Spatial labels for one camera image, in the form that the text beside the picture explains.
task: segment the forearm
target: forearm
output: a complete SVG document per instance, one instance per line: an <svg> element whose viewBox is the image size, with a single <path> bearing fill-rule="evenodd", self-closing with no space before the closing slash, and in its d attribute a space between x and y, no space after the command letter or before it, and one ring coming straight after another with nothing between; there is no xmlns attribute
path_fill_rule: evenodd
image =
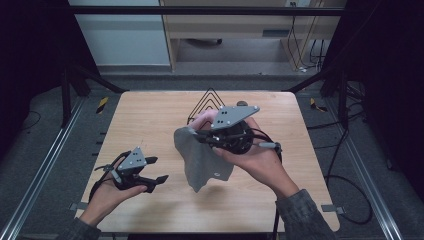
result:
<svg viewBox="0 0 424 240"><path fill-rule="evenodd" d="M306 190L276 201L287 239L337 239Z"/></svg>
<svg viewBox="0 0 424 240"><path fill-rule="evenodd" d="M71 225L63 231L56 239L60 240L95 240L100 236L101 231L92 227L78 218L75 218Z"/></svg>

